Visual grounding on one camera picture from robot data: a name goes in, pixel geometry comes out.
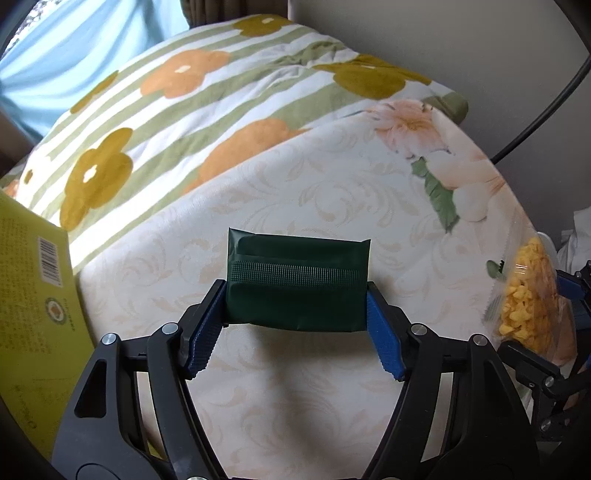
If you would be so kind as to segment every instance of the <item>metal screw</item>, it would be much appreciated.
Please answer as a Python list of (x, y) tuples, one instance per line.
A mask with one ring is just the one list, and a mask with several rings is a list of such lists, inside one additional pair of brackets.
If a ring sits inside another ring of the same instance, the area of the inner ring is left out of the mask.
[(480, 333), (475, 335), (472, 340), (474, 340), (474, 343), (479, 346), (485, 346), (488, 343), (486, 337), (484, 335), (481, 335)]
[(551, 424), (551, 423), (552, 423), (552, 420), (550, 420), (550, 419), (545, 419), (545, 420), (542, 422), (542, 425), (540, 425), (540, 430), (541, 430), (542, 432), (547, 432), (547, 431), (548, 431), (548, 429), (550, 428), (550, 424)]
[(427, 333), (427, 327), (425, 327), (422, 323), (415, 323), (412, 327), (410, 327), (410, 331), (417, 336), (421, 336)]
[(166, 323), (165, 325), (162, 326), (162, 333), (164, 333), (165, 335), (172, 335), (174, 332), (176, 332), (178, 330), (178, 325), (176, 323)]
[(100, 342), (103, 345), (110, 345), (112, 344), (115, 340), (117, 340), (117, 334), (116, 333), (107, 333), (106, 335), (103, 335), (103, 338), (100, 339)]

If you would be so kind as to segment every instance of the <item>striped blanket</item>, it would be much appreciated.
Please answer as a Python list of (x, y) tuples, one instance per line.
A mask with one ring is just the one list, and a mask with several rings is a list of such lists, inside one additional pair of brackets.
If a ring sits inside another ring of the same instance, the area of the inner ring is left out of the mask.
[(196, 28), (102, 79), (60, 117), (9, 191), (68, 230), (80, 270), (219, 173), (307, 129), (392, 98), (459, 122), (465, 100), (274, 15)]

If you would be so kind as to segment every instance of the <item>bed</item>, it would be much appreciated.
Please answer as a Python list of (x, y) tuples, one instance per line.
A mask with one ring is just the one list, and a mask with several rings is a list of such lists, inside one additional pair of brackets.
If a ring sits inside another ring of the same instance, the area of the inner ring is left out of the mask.
[[(102, 79), (4, 183), (68, 230), (95, 339), (177, 321), (225, 277), (229, 227), (371, 238), (369, 279), (412, 322), (494, 338), (487, 262), (535, 230), (457, 127), (466, 113), (420, 73), (256, 15), (177, 35)], [(226, 472), (261, 479), (358, 478), (400, 388), (365, 332), (251, 325), (225, 329), (190, 383)], [(426, 458), (450, 388), (443, 375)]]

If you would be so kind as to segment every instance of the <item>barcode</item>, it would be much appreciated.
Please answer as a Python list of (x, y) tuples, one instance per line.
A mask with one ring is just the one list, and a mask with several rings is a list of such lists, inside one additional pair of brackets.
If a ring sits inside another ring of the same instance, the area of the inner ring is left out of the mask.
[(57, 256), (56, 245), (40, 236), (37, 237), (37, 240), (41, 279), (56, 287), (61, 287), (60, 262)]

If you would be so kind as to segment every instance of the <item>dark green package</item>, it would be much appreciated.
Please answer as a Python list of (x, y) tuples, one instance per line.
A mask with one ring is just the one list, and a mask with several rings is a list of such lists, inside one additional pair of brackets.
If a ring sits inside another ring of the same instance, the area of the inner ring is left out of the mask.
[(365, 330), (369, 240), (261, 235), (230, 228), (230, 323), (284, 330)]

